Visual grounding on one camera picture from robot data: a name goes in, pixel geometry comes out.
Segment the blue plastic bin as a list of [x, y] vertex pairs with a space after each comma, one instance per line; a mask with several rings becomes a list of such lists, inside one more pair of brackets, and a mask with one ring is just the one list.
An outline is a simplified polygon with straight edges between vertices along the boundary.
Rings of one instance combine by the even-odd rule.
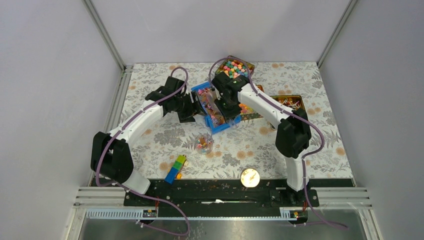
[[213, 110], [212, 105], [209, 103], [207, 94], [210, 92], [209, 82], [204, 82], [191, 88], [191, 92], [195, 93], [196, 99], [199, 100], [201, 108], [206, 113], [205, 124], [210, 128], [212, 134], [217, 134], [226, 129], [233, 127], [241, 122], [240, 115], [226, 123], [225, 118], [217, 111]]

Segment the clear glass jar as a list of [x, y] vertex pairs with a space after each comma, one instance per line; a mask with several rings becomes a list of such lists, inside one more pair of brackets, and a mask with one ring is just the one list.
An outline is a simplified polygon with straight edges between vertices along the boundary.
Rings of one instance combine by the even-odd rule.
[[194, 147], [197, 153], [202, 155], [210, 154], [213, 150], [214, 139], [208, 133], [201, 133], [196, 136]]

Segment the gold round jar lid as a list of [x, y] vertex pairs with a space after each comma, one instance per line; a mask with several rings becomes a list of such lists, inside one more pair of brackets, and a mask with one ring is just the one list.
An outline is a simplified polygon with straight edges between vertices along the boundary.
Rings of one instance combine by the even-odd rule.
[[240, 175], [240, 182], [246, 188], [254, 188], [260, 182], [260, 175], [256, 169], [247, 168]]

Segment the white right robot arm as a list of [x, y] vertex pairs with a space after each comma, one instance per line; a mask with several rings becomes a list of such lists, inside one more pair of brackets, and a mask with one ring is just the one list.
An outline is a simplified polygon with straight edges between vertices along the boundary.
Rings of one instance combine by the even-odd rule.
[[214, 76], [211, 85], [217, 96], [214, 104], [226, 121], [241, 113], [244, 104], [264, 117], [276, 128], [275, 146], [285, 157], [287, 167], [287, 201], [293, 206], [301, 205], [307, 194], [308, 183], [303, 171], [300, 153], [309, 147], [312, 137], [308, 116], [302, 109], [294, 110], [271, 98], [246, 76], [230, 78], [224, 72]]

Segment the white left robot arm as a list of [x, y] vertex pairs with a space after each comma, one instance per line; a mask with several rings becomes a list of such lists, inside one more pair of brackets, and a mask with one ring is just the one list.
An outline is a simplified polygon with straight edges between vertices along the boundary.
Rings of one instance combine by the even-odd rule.
[[140, 108], [127, 120], [107, 133], [93, 137], [90, 168], [136, 192], [136, 199], [144, 206], [152, 204], [155, 192], [150, 181], [135, 169], [131, 149], [136, 141], [166, 114], [175, 112], [182, 123], [194, 121], [201, 112], [193, 96], [186, 92], [187, 81], [169, 76], [163, 86], [150, 92]]

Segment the gold tin with gummy candies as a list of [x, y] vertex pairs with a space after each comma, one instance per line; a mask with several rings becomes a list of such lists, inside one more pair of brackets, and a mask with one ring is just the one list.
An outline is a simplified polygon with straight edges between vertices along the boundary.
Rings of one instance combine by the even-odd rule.
[[262, 118], [262, 116], [259, 113], [257, 113], [251, 107], [249, 107], [249, 106], [247, 106], [243, 103], [240, 103], [239, 107], [241, 108], [241, 110], [240, 110], [241, 121], [248, 121], [248, 120], [254, 120], [254, 119]]

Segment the dark tin with pastel candies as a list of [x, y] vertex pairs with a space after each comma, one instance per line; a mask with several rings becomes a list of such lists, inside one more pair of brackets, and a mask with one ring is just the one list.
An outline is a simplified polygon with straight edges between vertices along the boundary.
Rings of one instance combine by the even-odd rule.
[[214, 74], [225, 73], [230, 79], [235, 79], [239, 76], [248, 77], [253, 75], [255, 68], [254, 64], [247, 61], [244, 64], [239, 59], [229, 55], [225, 60], [221, 61]]

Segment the floral patterned table mat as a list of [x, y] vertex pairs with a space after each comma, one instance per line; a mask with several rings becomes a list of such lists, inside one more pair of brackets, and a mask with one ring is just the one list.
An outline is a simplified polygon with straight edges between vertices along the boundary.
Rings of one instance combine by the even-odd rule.
[[[211, 63], [137, 63], [132, 68], [120, 119], [128, 119], [145, 96], [164, 85], [170, 73], [189, 88], [205, 83]], [[252, 80], [269, 96], [299, 95], [308, 119], [324, 136], [320, 152], [305, 159], [311, 179], [351, 179], [353, 173], [337, 122], [315, 62], [257, 62]], [[184, 179], [236, 179], [247, 168], [263, 179], [287, 176], [284, 157], [275, 147], [276, 131], [263, 118], [249, 119], [213, 135], [212, 151], [195, 150], [196, 137], [209, 133], [205, 120], [180, 123], [176, 113], [168, 113], [136, 139], [131, 149], [134, 167], [149, 179], [163, 179], [175, 159], [186, 155]]]

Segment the gold tin with lollipops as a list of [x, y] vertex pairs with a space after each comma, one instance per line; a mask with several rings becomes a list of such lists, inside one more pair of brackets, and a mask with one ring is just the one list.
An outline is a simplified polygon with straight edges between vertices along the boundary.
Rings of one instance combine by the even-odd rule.
[[300, 95], [274, 95], [271, 98], [293, 110], [305, 110], [304, 102]]

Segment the colourful toy brick stack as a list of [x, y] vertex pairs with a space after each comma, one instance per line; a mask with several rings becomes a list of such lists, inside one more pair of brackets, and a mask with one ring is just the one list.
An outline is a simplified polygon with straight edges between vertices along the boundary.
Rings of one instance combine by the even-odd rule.
[[174, 163], [172, 164], [171, 168], [169, 169], [166, 177], [164, 178], [164, 181], [172, 185], [175, 180], [180, 180], [183, 176], [181, 171], [186, 165], [187, 165], [187, 156], [179, 155], [174, 161]]

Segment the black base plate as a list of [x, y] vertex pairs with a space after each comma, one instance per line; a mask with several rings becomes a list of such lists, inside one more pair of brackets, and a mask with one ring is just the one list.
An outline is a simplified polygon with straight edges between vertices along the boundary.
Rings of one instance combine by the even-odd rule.
[[[312, 188], [349, 188], [354, 187], [349, 178], [318, 178], [308, 183]], [[271, 190], [291, 189], [285, 178], [261, 179], [256, 187], [245, 187], [239, 179], [181, 179], [169, 184], [162, 179], [151, 179], [150, 187], [145, 193], [148, 197], [168, 200], [175, 205], [214, 201], [270, 203]], [[155, 206], [154, 200], [126, 193], [123, 205], [126, 207]]]

